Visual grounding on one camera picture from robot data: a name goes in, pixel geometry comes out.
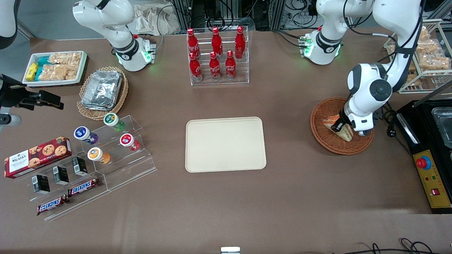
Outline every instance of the bottle cap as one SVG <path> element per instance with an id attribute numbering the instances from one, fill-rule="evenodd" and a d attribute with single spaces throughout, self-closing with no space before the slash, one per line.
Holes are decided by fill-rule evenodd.
<path id="1" fill-rule="evenodd" d="M 85 140 L 89 137 L 91 132 L 85 126 L 80 126 L 74 131 L 74 137 L 78 140 Z"/>
<path id="2" fill-rule="evenodd" d="M 106 126 L 113 127 L 119 122 L 119 117 L 115 113 L 108 113 L 104 116 L 104 123 Z"/>
<path id="3" fill-rule="evenodd" d="M 122 135 L 121 138 L 119 139 L 119 143 L 121 143 L 121 145 L 123 145 L 125 147 L 129 147 L 129 146 L 133 145 L 134 141 L 135 141 L 135 139 L 129 133 Z"/>
<path id="4" fill-rule="evenodd" d="M 102 158 L 102 155 L 104 152 L 98 147 L 93 147 L 88 151 L 88 159 L 93 161 L 98 161 L 100 158 Z"/>

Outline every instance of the red bottle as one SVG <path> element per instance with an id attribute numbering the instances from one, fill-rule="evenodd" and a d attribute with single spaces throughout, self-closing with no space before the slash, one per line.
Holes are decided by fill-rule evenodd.
<path id="1" fill-rule="evenodd" d="M 193 29 L 191 28 L 187 29 L 187 34 L 188 34 L 187 43 L 190 53 L 195 53 L 196 59 L 199 60 L 201 58 L 201 52 L 199 51 L 198 39 L 196 39 Z"/>
<path id="2" fill-rule="evenodd" d="M 245 36 L 243 35 L 243 27 L 237 27 L 237 36 L 235 37 L 235 57 L 241 59 L 245 52 Z"/>
<path id="3" fill-rule="evenodd" d="M 213 27 L 212 33 L 213 33 L 212 49 L 215 52 L 215 54 L 217 55 L 217 59 L 222 59 L 223 58 L 223 41 L 221 40 L 221 37 L 219 34 L 220 30 L 218 30 L 218 27 Z"/>
<path id="4" fill-rule="evenodd" d="M 212 75 L 212 79 L 217 81 L 221 79 L 220 73 L 220 62 L 217 59 L 217 55 L 215 52 L 210 52 L 210 74 Z"/>
<path id="5" fill-rule="evenodd" d="M 202 73 L 201 73 L 201 66 L 199 65 L 199 62 L 196 60 L 195 53 L 190 53 L 190 71 L 192 72 L 192 80 L 193 81 L 201 81 L 202 80 Z"/>
<path id="6" fill-rule="evenodd" d="M 232 53 L 232 50 L 227 52 L 227 59 L 226 59 L 226 78 L 229 80 L 235 79 L 236 72 L 235 72 L 235 60 L 234 60 L 234 53 Z"/>

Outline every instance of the round wicker basket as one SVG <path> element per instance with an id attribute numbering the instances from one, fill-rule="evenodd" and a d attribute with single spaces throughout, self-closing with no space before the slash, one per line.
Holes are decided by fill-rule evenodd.
<path id="1" fill-rule="evenodd" d="M 82 102 L 77 102 L 77 108 L 79 109 L 80 114 L 91 118 L 96 121 L 102 121 L 104 119 L 104 116 L 107 113 L 113 112 L 118 113 L 118 111 L 121 109 L 122 105 L 124 104 L 124 101 L 127 97 L 127 91 L 129 89 L 129 84 L 127 81 L 126 76 L 124 75 L 124 72 L 116 67 L 102 67 L 98 69 L 98 71 L 117 71 L 122 74 L 122 82 L 121 82 L 121 88 L 118 94 L 118 101 L 116 102 L 116 106 L 111 111 L 102 111 L 102 110 L 90 110 L 83 107 Z M 83 94 L 85 94 L 86 86 L 89 83 L 89 80 L 91 79 L 92 74 L 85 80 L 83 83 L 82 88 L 80 89 L 80 99 L 83 97 Z"/>
<path id="2" fill-rule="evenodd" d="M 364 151 L 372 142 L 374 131 L 367 136 L 353 133 L 350 142 L 345 141 L 322 124 L 322 120 L 336 115 L 347 101 L 346 98 L 332 97 L 324 99 L 312 110 L 310 123 L 315 139 L 326 149 L 341 155 L 354 155 Z"/>

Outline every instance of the walkers cookie box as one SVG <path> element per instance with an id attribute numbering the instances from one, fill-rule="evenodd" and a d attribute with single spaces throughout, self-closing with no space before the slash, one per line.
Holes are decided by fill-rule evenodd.
<path id="1" fill-rule="evenodd" d="M 61 136 L 5 159 L 5 177 L 16 178 L 72 155 L 69 139 Z"/>

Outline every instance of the table surface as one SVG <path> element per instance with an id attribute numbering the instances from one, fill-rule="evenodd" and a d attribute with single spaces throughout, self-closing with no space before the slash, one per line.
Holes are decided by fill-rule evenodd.
<path id="1" fill-rule="evenodd" d="M 304 34 L 307 30 L 297 31 Z M 352 67 L 384 56 L 384 38 L 347 32 L 333 63 L 316 66 L 271 32 L 250 36 L 250 83 L 192 87 L 186 37 L 167 36 L 155 64 L 126 72 L 129 93 L 120 115 L 132 115 L 157 171 L 52 222 L 11 179 L 0 179 L 2 253 L 343 253 L 399 248 L 407 237 L 450 253 L 452 215 L 432 215 L 412 158 L 379 122 L 370 147 L 333 154 L 314 139 L 309 115 L 322 99 L 347 96 Z M 87 73 L 118 66 L 105 39 L 31 40 L 32 52 L 83 50 Z M 80 125 L 80 87 L 52 88 L 65 109 L 12 109 L 22 125 L 4 128 L 0 157 Z M 419 96 L 394 94 L 399 108 Z M 262 170 L 191 174 L 184 168 L 185 126 L 192 119 L 262 119 L 267 166 Z"/>

